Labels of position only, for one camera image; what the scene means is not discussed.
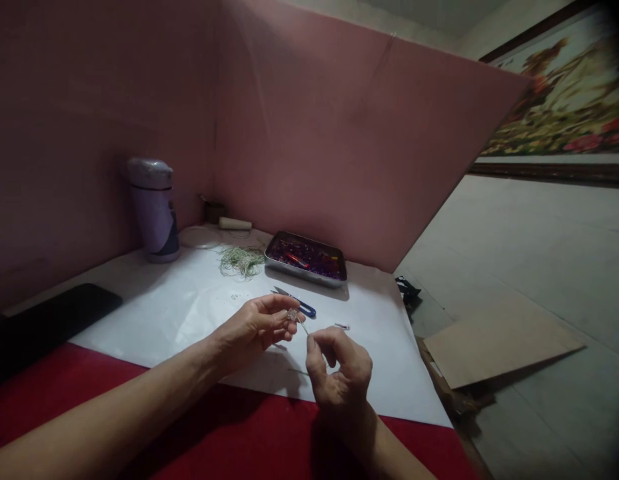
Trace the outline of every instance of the left hand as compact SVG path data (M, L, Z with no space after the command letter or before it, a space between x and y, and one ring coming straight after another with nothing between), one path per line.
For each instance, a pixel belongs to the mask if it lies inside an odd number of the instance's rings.
M273 343L291 341L297 326L287 319L287 310L300 306L295 298L278 293L245 302L211 334L220 350L221 375L229 375L248 365ZM305 321L300 312L298 318Z

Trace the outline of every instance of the wooden frame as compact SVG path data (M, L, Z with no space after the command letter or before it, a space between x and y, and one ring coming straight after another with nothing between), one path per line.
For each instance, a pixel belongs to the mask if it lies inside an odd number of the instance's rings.
M547 17L545 20L525 30L517 37L486 54L480 58L480 61L491 63L597 3L599 2L595 0L576 0ZM619 187L619 164L551 163L550 157L548 157L547 160L547 163L479 162L474 163L470 167L468 174Z

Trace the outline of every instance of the floor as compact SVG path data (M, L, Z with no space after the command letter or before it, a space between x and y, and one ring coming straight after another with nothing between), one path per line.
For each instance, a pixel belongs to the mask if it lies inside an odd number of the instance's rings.
M473 438L497 479L619 470L619 191L467 176L396 270L428 337L522 294L587 348L497 393Z

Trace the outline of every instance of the thermos cap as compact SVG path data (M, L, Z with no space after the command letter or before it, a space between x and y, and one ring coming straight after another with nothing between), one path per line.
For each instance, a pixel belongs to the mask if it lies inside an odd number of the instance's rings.
M129 182L136 187L166 190L173 186L174 171L158 159L132 157L127 161L126 173Z

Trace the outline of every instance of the scissors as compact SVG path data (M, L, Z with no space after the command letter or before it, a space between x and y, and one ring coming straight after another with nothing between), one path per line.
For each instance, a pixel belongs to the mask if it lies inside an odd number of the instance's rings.
M294 297L293 295L287 293L285 290L280 289L278 287L274 287L274 288L276 289L276 291L272 290L271 293L280 293L281 295L287 295L288 297L292 297L292 298L298 300L296 297ZM305 302L303 302L301 300L298 300L298 301L301 302L301 306L300 306L300 308L298 308L298 310L303 312L309 318L316 318L316 310L313 307L310 307L309 305L307 305Z

